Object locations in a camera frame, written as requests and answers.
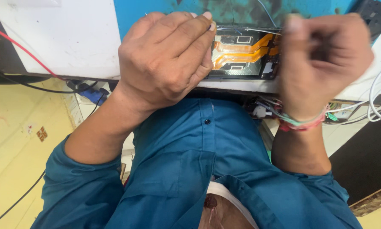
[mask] hand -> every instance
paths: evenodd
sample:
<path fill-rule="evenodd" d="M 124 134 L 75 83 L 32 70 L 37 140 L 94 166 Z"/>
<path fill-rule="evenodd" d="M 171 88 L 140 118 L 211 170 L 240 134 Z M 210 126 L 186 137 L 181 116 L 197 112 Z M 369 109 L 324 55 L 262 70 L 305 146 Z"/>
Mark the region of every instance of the hand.
<path fill-rule="evenodd" d="M 282 36 L 280 94 L 284 112 L 298 121 L 317 117 L 373 59 L 370 33 L 358 14 L 306 20 L 290 15 Z"/>
<path fill-rule="evenodd" d="M 215 34 L 210 12 L 140 18 L 118 49 L 121 80 L 115 91 L 141 111 L 176 104 L 212 70 Z"/>

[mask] orange flex cable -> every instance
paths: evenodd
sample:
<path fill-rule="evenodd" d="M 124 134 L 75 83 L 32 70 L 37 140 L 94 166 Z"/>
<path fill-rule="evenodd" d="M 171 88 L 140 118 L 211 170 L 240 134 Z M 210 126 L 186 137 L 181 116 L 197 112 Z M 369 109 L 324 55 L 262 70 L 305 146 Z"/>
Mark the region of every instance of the orange flex cable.
<path fill-rule="evenodd" d="M 219 53 L 255 53 L 262 46 L 267 46 L 272 37 L 272 34 L 267 34 L 254 45 L 226 45 L 214 42 L 214 48 Z"/>
<path fill-rule="evenodd" d="M 213 70 L 218 70 L 227 63 L 254 63 L 268 53 L 268 47 L 261 47 L 255 53 L 225 53 L 213 62 Z"/>

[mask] left hand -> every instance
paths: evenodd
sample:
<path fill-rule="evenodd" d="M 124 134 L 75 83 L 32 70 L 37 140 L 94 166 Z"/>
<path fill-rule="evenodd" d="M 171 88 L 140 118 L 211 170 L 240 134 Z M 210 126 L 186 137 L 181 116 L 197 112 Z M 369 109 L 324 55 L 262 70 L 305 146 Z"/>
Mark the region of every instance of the left hand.
<path fill-rule="evenodd" d="M 215 34 L 210 12 L 140 18 L 118 49 L 121 80 L 114 92 L 138 112 L 175 105 L 212 70 Z"/>

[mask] fingernail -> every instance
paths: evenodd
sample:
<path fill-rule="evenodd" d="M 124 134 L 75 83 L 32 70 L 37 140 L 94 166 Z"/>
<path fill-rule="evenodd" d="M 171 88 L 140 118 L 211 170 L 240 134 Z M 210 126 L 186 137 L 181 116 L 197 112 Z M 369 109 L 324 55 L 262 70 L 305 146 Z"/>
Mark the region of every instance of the fingernail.
<path fill-rule="evenodd" d="M 213 21 L 213 22 L 210 24 L 210 26 L 209 26 L 209 30 L 210 30 L 210 31 L 214 31 L 215 29 L 216 29 L 216 22 Z"/>
<path fill-rule="evenodd" d="M 213 15 L 212 15 L 212 13 L 210 13 L 210 12 L 204 12 L 203 14 L 202 14 L 205 18 L 207 18 L 207 19 L 209 19 L 209 20 L 211 20 L 212 18 L 213 18 Z"/>
<path fill-rule="evenodd" d="M 303 27 L 303 19 L 299 14 L 288 14 L 285 26 L 285 31 L 287 33 L 294 33 L 296 31 L 299 31 Z"/>

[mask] man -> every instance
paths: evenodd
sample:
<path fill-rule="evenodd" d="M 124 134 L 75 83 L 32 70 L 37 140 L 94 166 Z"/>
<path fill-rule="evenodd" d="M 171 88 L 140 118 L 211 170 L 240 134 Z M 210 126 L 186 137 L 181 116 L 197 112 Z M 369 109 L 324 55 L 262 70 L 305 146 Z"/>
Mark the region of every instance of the man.
<path fill-rule="evenodd" d="M 212 69 L 215 33 L 209 12 L 154 12 L 132 26 L 118 50 L 116 89 L 48 159 L 44 209 L 32 228 L 361 227 L 333 180 L 321 123 L 279 130 L 271 164 L 238 104 L 183 99 Z M 312 59 L 319 47 L 323 57 Z M 319 117 L 372 59 L 357 14 L 290 15 L 279 75 L 284 112 L 302 123 Z M 117 167 L 132 131 L 136 156 L 124 188 Z"/>

